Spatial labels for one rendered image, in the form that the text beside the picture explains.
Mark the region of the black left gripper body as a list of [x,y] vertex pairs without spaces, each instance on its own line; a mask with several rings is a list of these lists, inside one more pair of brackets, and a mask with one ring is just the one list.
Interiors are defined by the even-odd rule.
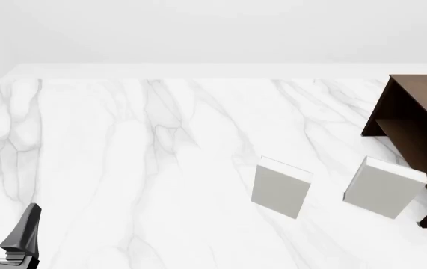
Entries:
[[40,261],[29,253],[7,253],[0,258],[0,269],[37,269]]

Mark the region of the dark brown wooden shelf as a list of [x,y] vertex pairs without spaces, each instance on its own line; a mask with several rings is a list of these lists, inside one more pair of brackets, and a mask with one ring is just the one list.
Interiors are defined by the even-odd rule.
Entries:
[[[361,135],[388,137],[411,168],[427,175],[427,75],[391,75]],[[419,225],[427,228],[427,215]]]

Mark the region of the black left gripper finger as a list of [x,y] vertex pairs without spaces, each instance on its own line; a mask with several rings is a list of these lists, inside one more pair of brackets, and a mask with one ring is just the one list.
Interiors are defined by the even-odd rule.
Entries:
[[24,253],[27,256],[38,256],[38,228],[42,208],[30,203],[12,232],[0,243],[7,253]]

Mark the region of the pale grey book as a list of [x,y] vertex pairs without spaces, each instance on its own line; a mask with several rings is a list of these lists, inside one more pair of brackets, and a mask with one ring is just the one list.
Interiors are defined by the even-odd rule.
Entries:
[[396,219],[427,185],[427,174],[366,156],[346,188],[343,201]]
[[256,166],[251,201],[296,219],[312,179],[311,172],[262,156]]

